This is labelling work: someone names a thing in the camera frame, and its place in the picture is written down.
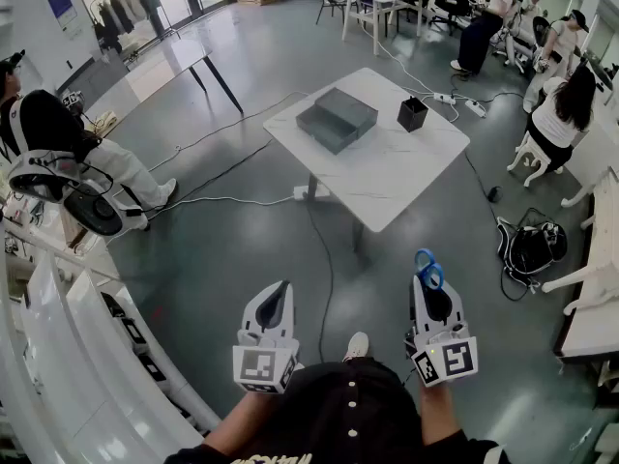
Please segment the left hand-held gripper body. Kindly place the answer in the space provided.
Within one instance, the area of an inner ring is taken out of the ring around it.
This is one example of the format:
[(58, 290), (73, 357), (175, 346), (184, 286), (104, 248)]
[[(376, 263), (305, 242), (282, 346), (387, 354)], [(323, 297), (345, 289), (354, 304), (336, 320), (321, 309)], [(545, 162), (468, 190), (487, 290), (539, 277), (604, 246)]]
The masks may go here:
[(298, 364), (299, 347), (292, 337), (240, 330), (232, 347), (234, 382), (246, 392), (284, 393)]

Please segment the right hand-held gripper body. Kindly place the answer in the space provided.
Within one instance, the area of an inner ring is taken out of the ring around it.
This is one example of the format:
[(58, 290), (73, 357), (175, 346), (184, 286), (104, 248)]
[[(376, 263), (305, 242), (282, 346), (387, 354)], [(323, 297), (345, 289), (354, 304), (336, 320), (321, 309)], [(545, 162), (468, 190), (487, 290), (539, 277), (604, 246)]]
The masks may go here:
[(469, 334), (465, 321), (435, 333), (415, 333), (412, 329), (404, 344), (425, 387), (470, 376), (479, 370), (477, 338)]

